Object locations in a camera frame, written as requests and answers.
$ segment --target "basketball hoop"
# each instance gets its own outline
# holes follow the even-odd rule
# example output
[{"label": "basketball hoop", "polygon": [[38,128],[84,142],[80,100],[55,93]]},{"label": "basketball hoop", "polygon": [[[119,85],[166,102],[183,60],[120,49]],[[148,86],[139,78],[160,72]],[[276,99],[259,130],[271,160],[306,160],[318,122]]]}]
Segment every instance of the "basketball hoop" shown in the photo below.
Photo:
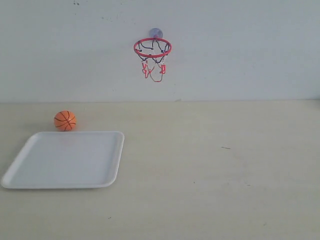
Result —
[{"label": "basketball hoop", "polygon": [[[161,82],[166,73],[165,60],[172,50],[171,43],[155,35],[154,37],[148,37],[137,41],[133,45],[133,49],[141,59],[144,77],[146,79],[150,77],[155,83]],[[159,80],[155,80],[152,76],[155,68],[159,68],[160,70],[159,73],[161,74],[161,78]]]}]

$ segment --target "red rim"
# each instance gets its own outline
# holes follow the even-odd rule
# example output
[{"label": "red rim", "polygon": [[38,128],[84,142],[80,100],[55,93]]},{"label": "red rim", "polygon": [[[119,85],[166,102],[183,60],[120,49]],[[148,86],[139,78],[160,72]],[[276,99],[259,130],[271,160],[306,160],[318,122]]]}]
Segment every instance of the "red rim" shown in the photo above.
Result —
[{"label": "red rim", "polygon": [[[166,44],[169,45],[169,50],[168,51],[165,51],[164,53],[161,53],[161,54],[158,54],[158,55],[149,55],[149,54],[144,54],[144,53],[141,53],[138,49],[136,49],[136,46],[140,43],[143,43],[145,41],[151,41],[151,40],[158,40],[160,42],[164,42]],[[135,51],[136,54],[138,54],[139,56],[141,57],[145,57],[145,58],[161,58],[165,55],[168,55],[171,50],[172,50],[172,45],[169,41],[163,39],[163,38],[157,38],[157,37],[148,37],[148,38],[144,38],[144,39],[141,39],[139,41],[137,41],[134,45],[133,45],[133,50]]]}]

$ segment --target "small basketball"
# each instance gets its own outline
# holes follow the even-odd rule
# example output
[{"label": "small basketball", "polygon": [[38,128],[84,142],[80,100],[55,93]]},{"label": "small basketball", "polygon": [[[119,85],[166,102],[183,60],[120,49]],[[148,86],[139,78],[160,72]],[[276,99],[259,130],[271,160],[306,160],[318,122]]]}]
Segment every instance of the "small basketball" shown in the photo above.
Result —
[{"label": "small basketball", "polygon": [[70,131],[75,128],[77,123],[76,116],[71,111],[60,111],[54,117],[54,125],[63,132]]}]

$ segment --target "white tray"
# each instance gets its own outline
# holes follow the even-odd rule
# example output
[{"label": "white tray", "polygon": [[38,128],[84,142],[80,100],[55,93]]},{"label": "white tray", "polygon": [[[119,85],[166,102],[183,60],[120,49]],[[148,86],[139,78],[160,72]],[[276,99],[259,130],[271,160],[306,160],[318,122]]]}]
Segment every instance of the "white tray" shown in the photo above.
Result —
[{"label": "white tray", "polygon": [[125,136],[118,131],[38,132],[1,180],[8,189],[102,188],[117,177]]}]

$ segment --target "beige table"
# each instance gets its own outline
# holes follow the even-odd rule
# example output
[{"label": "beige table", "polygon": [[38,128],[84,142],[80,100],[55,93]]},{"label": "beige table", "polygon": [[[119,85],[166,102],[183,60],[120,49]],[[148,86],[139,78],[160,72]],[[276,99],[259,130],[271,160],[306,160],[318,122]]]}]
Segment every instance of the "beige table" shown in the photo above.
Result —
[{"label": "beige table", "polygon": [[0,240],[319,240],[320,102],[0,104],[0,173],[69,109],[125,134],[91,190],[0,189]]}]

